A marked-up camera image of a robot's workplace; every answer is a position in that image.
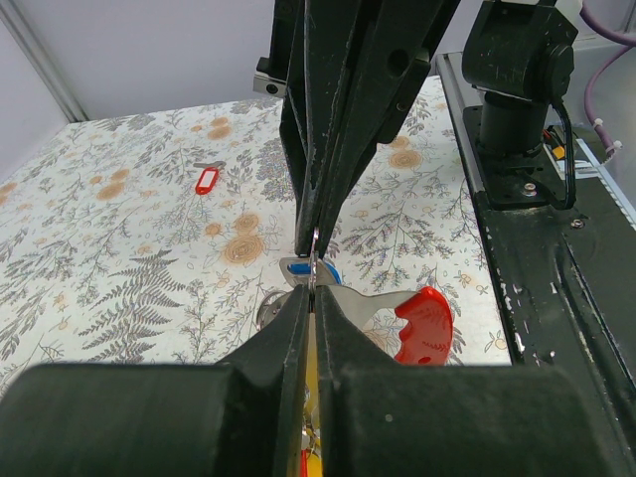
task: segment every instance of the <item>silver metal part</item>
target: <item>silver metal part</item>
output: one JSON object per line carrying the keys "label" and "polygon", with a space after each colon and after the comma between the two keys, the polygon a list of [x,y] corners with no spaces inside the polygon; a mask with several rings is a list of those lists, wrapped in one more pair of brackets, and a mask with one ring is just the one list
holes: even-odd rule
{"label": "silver metal part", "polygon": [[570,225],[573,229],[582,229],[585,227],[585,222],[581,219],[574,219]]}
{"label": "silver metal part", "polygon": [[[282,275],[285,277],[285,280],[291,287],[295,287],[296,285],[309,285],[310,275],[294,275],[291,271],[289,271],[289,265],[296,263],[307,263],[308,260],[308,258],[289,257],[282,258],[278,263],[280,265],[280,271],[282,272]],[[338,284],[338,282],[336,281],[336,277],[331,273],[331,270],[324,261],[318,259],[318,261],[315,263],[315,268],[315,286]],[[272,320],[276,317],[282,306],[289,298],[289,295],[291,295],[290,291],[272,291],[267,296],[265,296],[262,303],[258,307],[258,311],[256,312],[255,322],[256,329],[258,331],[262,330],[265,326],[272,322]]]}
{"label": "silver metal part", "polygon": [[[295,288],[296,285],[308,285],[309,284],[309,275],[294,275],[291,271],[289,271],[289,265],[295,265],[298,263],[309,263],[309,258],[302,257],[288,257],[282,258],[278,265],[280,266],[280,271],[282,272],[282,276],[284,276],[285,281],[291,286]],[[333,285],[337,284],[336,278],[331,273],[329,267],[325,264],[324,261],[318,259],[316,263],[316,285]]]}
{"label": "silver metal part", "polygon": [[278,299],[281,298],[282,296],[288,296],[288,295],[289,295],[288,292],[285,293],[282,290],[274,290],[265,295],[265,297],[260,302],[260,306],[258,307],[258,310],[256,311],[256,318],[255,318],[256,331],[262,330],[266,325],[269,324],[269,322],[265,322],[265,318],[267,316],[270,316],[271,319],[273,319],[278,313],[278,311],[280,310],[280,308],[282,307],[282,303],[279,303]]}
{"label": "silver metal part", "polygon": [[328,285],[338,306],[358,328],[362,328],[378,311],[394,310],[417,294],[416,291],[394,291],[382,295],[363,295],[343,285]]}
{"label": "silver metal part", "polygon": [[318,228],[314,229],[314,238],[311,241],[311,251],[309,252],[309,295],[316,294],[316,278],[318,274],[318,254],[316,253],[316,242],[320,237]]}
{"label": "silver metal part", "polygon": [[[464,126],[464,108],[481,105],[479,92],[472,87],[461,73],[461,53],[437,56],[437,70],[444,86],[448,110],[453,118],[458,144],[470,144],[466,126]],[[463,147],[466,175],[473,184],[473,192],[483,191],[484,186],[477,162],[471,147]]]}
{"label": "silver metal part", "polygon": [[524,196],[534,197],[537,194],[537,186],[529,182],[524,186]]}
{"label": "silver metal part", "polygon": [[265,73],[256,72],[254,74],[254,91],[269,94],[270,96],[285,97],[287,83],[280,79],[272,78]]}

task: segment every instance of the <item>orange flower print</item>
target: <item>orange flower print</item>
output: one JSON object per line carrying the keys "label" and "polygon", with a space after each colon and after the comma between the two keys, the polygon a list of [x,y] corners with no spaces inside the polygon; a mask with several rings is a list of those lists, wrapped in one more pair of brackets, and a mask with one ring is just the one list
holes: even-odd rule
{"label": "orange flower print", "polygon": [[97,199],[99,201],[109,201],[114,199],[123,192],[123,182],[114,182],[107,185],[97,193]]}
{"label": "orange flower print", "polygon": [[400,151],[389,159],[389,165],[394,169],[411,169],[421,164],[421,156],[415,151]]}
{"label": "orange flower print", "polygon": [[208,133],[208,138],[213,140],[223,139],[228,137],[231,132],[232,129],[229,126],[216,127]]}
{"label": "orange flower print", "polygon": [[226,124],[228,124],[228,122],[229,122],[228,119],[222,116],[222,117],[217,117],[214,121],[210,123],[210,125],[213,127],[220,127],[220,126],[225,126]]}
{"label": "orange flower print", "polygon": [[208,237],[216,237],[221,233],[221,224],[209,224],[206,227],[206,236]]}

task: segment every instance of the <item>black metal frame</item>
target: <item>black metal frame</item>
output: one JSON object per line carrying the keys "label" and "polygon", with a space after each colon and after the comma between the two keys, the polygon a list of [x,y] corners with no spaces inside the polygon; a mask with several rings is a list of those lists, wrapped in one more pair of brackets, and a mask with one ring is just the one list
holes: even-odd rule
{"label": "black metal frame", "polygon": [[576,181],[572,210],[502,210],[468,173],[469,136],[460,151],[513,364],[563,370],[618,475],[636,475],[636,231],[597,178]]}

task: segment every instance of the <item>red plastic handle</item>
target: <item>red plastic handle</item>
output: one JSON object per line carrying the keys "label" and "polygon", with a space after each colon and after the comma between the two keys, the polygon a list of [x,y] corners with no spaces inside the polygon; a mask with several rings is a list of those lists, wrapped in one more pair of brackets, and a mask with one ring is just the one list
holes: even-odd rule
{"label": "red plastic handle", "polygon": [[408,320],[399,332],[401,348],[396,361],[404,365],[444,365],[453,342],[453,315],[444,295],[425,286],[396,308]]}

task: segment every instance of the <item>red keychain tag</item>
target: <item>red keychain tag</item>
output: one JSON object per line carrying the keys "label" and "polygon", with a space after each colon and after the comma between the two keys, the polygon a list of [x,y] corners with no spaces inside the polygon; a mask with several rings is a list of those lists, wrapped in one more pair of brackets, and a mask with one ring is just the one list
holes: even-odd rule
{"label": "red keychain tag", "polygon": [[216,167],[204,169],[201,173],[201,177],[199,178],[199,182],[195,187],[195,192],[200,196],[205,196],[212,191],[213,187],[215,187],[217,179],[219,179],[219,169]]}

